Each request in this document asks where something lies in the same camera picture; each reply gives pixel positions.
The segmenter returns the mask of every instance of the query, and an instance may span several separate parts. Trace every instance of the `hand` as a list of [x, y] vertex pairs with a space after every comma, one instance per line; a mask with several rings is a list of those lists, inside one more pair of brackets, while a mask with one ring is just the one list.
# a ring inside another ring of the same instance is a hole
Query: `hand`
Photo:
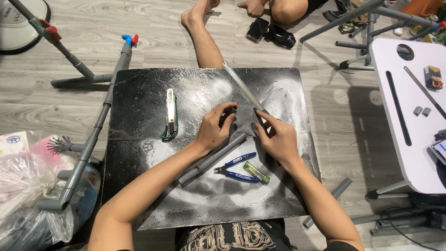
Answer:
[[266, 2], [267, 0], [246, 0], [239, 3], [237, 6], [247, 9], [248, 14], [251, 14], [255, 17], [260, 17], [263, 15], [263, 10], [265, 9]]
[[214, 148], [218, 147], [229, 136], [229, 128], [235, 118], [235, 113], [229, 115], [223, 123], [222, 128], [219, 127], [219, 120], [223, 114], [223, 110], [232, 106], [236, 106], [237, 102], [226, 102], [218, 104], [209, 113], [203, 116], [200, 129], [195, 139], [195, 144], [204, 154], [208, 154]]
[[257, 110], [257, 114], [266, 120], [265, 127], [269, 131], [271, 138], [267, 136], [267, 132], [260, 124], [256, 124], [257, 133], [262, 147], [272, 157], [280, 162], [289, 172], [293, 164], [296, 164], [301, 159], [299, 150], [297, 149], [297, 133], [294, 126], [282, 121], [278, 121], [275, 117]]

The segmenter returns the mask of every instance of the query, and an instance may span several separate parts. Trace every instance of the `smartphone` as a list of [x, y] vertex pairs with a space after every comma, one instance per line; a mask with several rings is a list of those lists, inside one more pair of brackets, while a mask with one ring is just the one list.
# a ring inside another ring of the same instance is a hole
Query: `smartphone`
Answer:
[[430, 149], [440, 159], [440, 161], [446, 165], [446, 141], [444, 139], [439, 140], [432, 144]]
[[253, 23], [251, 23], [251, 26], [249, 26], [249, 30], [248, 33], [246, 34], [246, 37], [255, 42], [259, 42], [262, 39], [263, 34], [268, 29], [268, 26], [269, 26], [268, 21], [258, 17]]

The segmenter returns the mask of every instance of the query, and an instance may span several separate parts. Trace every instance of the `cable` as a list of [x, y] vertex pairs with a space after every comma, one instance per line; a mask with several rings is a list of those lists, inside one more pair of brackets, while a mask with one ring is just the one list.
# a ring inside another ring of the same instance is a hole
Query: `cable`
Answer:
[[392, 226], [398, 233], [400, 233], [402, 236], [404, 236], [404, 237], [405, 237], [406, 239], [408, 239], [409, 241], [411, 241], [411, 242], [413, 242], [413, 243], [415, 243], [415, 244], [417, 244], [417, 245], [419, 245], [419, 246], [421, 246], [421, 247], [423, 247], [423, 248], [427, 248], [427, 249], [430, 249], [430, 250], [433, 250], [433, 251], [440, 251], [440, 250], [435, 249], [435, 248], [433, 248], [433, 247], [425, 246], [425, 245], [423, 245], [423, 244], [421, 244], [421, 243], [419, 243], [419, 242], [417, 242], [417, 241], [414, 241], [414, 240], [412, 240], [411, 238], [407, 237], [407, 235], [401, 233], [401, 231], [400, 231], [400, 230], [399, 230], [399, 229], [392, 223], [392, 221], [391, 221], [390, 219], [388, 219], [388, 220], [389, 220], [388, 222], [384, 222], [383, 215], [386, 213], [386, 211], [388, 211], [389, 209], [393, 209], [393, 208], [411, 210], [410, 208], [398, 207], [398, 206], [393, 206], [393, 207], [389, 207], [389, 208], [387, 208], [387, 209], [384, 209], [384, 210], [382, 210], [381, 213], [380, 213], [380, 219], [382, 220], [383, 223], [386, 223], [386, 224], [390, 223], [390, 225], [391, 225], [391, 226]]

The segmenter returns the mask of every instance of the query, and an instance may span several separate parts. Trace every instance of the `green utility knife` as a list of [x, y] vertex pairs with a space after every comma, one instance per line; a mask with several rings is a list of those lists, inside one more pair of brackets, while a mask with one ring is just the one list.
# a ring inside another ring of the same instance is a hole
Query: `green utility knife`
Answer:
[[178, 134], [177, 96], [173, 89], [167, 89], [166, 108], [166, 126], [161, 139], [170, 141]]

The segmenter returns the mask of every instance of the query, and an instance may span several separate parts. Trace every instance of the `black shorts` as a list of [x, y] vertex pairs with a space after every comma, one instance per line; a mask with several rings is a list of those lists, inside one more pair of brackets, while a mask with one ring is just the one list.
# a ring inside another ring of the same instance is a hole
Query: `black shorts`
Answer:
[[315, 11], [317, 8], [319, 8], [319, 6], [326, 2], [328, 2], [328, 0], [308, 0], [308, 8], [305, 15]]

